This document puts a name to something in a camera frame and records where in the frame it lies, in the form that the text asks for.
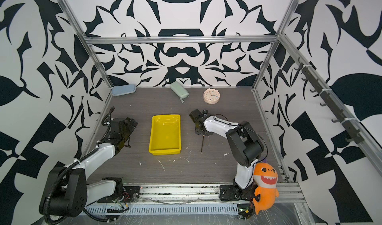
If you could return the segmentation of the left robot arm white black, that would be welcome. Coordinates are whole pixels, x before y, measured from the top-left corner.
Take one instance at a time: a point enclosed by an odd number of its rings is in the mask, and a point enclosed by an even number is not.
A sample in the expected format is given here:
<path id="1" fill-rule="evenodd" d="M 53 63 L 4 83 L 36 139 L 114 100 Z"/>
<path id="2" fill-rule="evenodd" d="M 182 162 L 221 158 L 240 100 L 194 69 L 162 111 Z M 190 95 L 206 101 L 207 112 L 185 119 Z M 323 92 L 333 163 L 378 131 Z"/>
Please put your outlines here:
<path id="1" fill-rule="evenodd" d="M 124 192 L 120 178 L 107 177 L 93 184 L 87 179 L 105 162 L 128 146 L 138 123 L 132 118 L 107 122 L 107 133 L 91 152 L 66 166 L 53 168 L 39 204 L 39 212 L 51 216 L 76 217 L 83 209 L 103 198 L 116 199 Z"/>

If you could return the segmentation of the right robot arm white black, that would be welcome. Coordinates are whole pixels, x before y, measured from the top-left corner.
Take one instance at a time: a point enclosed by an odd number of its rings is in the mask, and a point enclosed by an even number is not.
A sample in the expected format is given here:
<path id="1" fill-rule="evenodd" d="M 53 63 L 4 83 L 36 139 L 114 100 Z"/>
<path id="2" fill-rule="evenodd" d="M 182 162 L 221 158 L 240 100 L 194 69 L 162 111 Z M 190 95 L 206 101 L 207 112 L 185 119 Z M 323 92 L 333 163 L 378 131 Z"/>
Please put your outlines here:
<path id="1" fill-rule="evenodd" d="M 219 199 L 224 202 L 245 200 L 253 187 L 255 165 L 266 147 L 260 136 L 247 121 L 230 122 L 198 109 L 190 113 L 197 135 L 217 134 L 226 138 L 231 154 L 237 162 L 232 185 L 221 185 Z"/>

